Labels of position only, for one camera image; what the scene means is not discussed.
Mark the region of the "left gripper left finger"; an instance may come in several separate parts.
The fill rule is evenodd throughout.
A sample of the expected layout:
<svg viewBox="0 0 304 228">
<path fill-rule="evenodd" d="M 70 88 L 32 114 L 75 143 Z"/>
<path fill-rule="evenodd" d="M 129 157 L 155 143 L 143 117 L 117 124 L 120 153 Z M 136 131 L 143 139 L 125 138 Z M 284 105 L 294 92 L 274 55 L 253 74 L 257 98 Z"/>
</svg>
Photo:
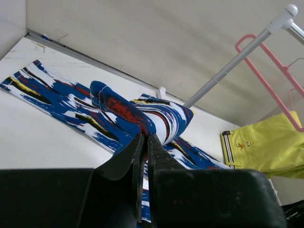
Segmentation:
<svg viewBox="0 0 304 228">
<path fill-rule="evenodd" d="M 1 227 L 136 227 L 141 219 L 144 141 L 136 135 L 95 169 L 1 170 Z"/>
</svg>

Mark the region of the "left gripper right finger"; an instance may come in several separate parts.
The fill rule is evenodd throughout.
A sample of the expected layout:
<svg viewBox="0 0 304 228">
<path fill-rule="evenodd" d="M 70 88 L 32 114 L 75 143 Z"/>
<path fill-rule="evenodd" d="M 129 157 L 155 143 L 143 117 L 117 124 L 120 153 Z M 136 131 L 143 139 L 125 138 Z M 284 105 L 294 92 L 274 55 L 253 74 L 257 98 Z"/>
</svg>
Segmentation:
<svg viewBox="0 0 304 228">
<path fill-rule="evenodd" d="M 267 177 L 255 170 L 188 170 L 148 137 L 154 228 L 285 228 Z"/>
</svg>

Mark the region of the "blue white patterned trousers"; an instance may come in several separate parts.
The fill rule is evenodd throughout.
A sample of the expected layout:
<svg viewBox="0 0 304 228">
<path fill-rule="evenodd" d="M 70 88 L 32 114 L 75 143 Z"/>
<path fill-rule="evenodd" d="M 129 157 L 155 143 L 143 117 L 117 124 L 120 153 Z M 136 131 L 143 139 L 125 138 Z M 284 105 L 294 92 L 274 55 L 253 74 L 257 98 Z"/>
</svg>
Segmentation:
<svg viewBox="0 0 304 228">
<path fill-rule="evenodd" d="M 89 87 L 70 82 L 47 70 L 36 60 L 1 83 L 12 95 L 81 130 L 113 153 L 120 153 L 141 134 L 143 175 L 141 219 L 137 227 L 152 228 L 148 178 L 148 137 L 158 137 L 164 150 L 188 170 L 219 170 L 225 165 L 180 136 L 194 114 L 177 103 L 143 94 L 128 101 L 106 84 L 93 81 Z"/>
</svg>

